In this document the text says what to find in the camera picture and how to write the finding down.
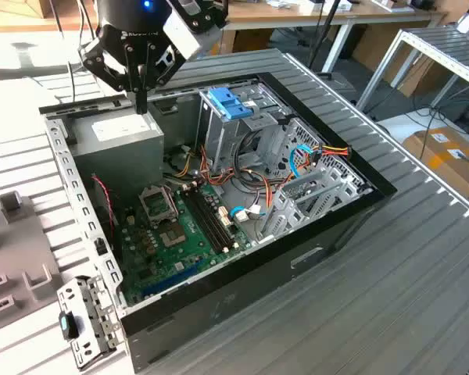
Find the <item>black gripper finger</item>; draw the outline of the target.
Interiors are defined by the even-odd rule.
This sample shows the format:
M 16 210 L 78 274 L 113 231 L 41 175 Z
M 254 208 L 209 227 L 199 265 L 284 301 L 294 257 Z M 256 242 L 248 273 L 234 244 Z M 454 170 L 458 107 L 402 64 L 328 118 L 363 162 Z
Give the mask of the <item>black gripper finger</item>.
M 125 70 L 120 73 L 106 63 L 104 48 L 98 38 L 79 47 L 79 56 L 83 67 L 114 91 L 125 91 L 134 105 L 135 112 L 141 114 L 141 78 L 138 64 L 134 60 L 134 49 L 130 45 L 125 45 L 124 55 Z
M 173 44 L 160 51 L 149 44 L 145 61 L 144 91 L 141 93 L 141 114 L 148 111 L 148 92 L 164 86 L 181 66 L 181 53 Z

